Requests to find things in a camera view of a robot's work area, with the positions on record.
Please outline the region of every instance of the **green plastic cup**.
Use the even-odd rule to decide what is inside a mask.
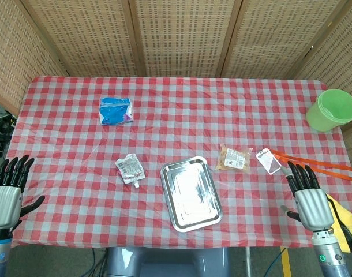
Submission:
[[[352,121],[352,96],[340,89],[329,89],[317,97],[307,111],[309,126],[321,132]]]

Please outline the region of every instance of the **yellow floor tape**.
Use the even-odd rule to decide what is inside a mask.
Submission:
[[[291,277],[291,270],[290,270],[290,262],[289,262],[289,249],[286,249],[281,254],[281,261],[282,261],[282,270],[284,273],[284,277]]]

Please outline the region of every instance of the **blue packet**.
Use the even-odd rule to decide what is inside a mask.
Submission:
[[[103,125],[116,125],[134,121],[131,100],[129,98],[102,98],[99,106],[99,118]]]

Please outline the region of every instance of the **white label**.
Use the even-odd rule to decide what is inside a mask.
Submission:
[[[245,157],[238,151],[227,149],[224,165],[235,169],[244,168]]]
[[[257,153],[256,157],[269,175],[272,175],[281,169],[281,164],[267,148],[264,148],[262,151]]]
[[[143,167],[135,154],[128,154],[124,159],[115,162],[125,184],[145,178]]]

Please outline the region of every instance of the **robotic finger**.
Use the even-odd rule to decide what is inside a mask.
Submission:
[[[309,178],[310,178],[310,181],[312,183],[312,187],[315,188],[315,189],[319,189],[320,188],[320,184],[316,178],[316,175],[315,173],[313,172],[312,168],[310,168],[309,166],[305,166],[305,169],[306,171],[308,172],[309,174]]]
[[[312,187],[312,184],[310,183],[310,180],[309,180],[307,172],[304,170],[303,167],[300,166],[300,164],[297,164],[296,167],[297,167],[298,171],[301,174],[301,177],[302,177],[302,180],[303,180],[303,184],[304,184],[304,188],[305,189],[312,189],[313,187]]]
[[[29,206],[23,207],[21,209],[20,217],[22,218],[29,212],[32,212],[33,210],[37,209],[40,207],[40,205],[44,202],[45,196],[41,195],[34,203],[32,203]]]
[[[9,164],[7,165],[7,168],[5,168],[3,186],[9,186],[10,185],[10,180],[12,179],[14,166],[16,165],[17,162],[18,162],[18,157],[15,157],[9,162]]]
[[[34,158],[32,158],[28,162],[26,162],[26,164],[24,165],[24,167],[22,169],[20,177],[18,179],[17,187],[21,189],[21,193],[23,193],[25,190],[27,175],[30,171],[30,167],[32,166],[33,162],[34,162]]]
[[[288,207],[285,205],[281,205],[281,209],[283,210],[283,212],[292,219],[295,219],[296,221],[301,222],[301,218],[299,216],[299,213],[297,212],[293,212],[293,211],[289,211]]]
[[[302,190],[305,189],[304,184],[303,184],[303,179],[302,176],[300,175],[297,167],[295,166],[294,163],[292,163],[291,161],[287,162],[287,164],[290,166],[291,171],[293,172],[293,176],[296,182],[296,186],[298,188],[298,190]]]
[[[281,170],[284,172],[287,182],[289,183],[290,190],[293,193],[293,196],[295,197],[295,193],[299,190],[299,188],[294,179],[293,173],[289,169],[283,166],[281,167]]]
[[[2,164],[0,165],[0,186],[3,185],[3,179],[5,175],[5,168],[7,168],[7,165],[9,163],[9,159],[5,159]]]
[[[28,155],[24,155],[16,164],[16,167],[14,168],[14,173],[12,176],[12,180],[10,182],[11,186],[17,186],[18,179],[20,178],[22,169],[24,167],[24,163],[28,160]]]

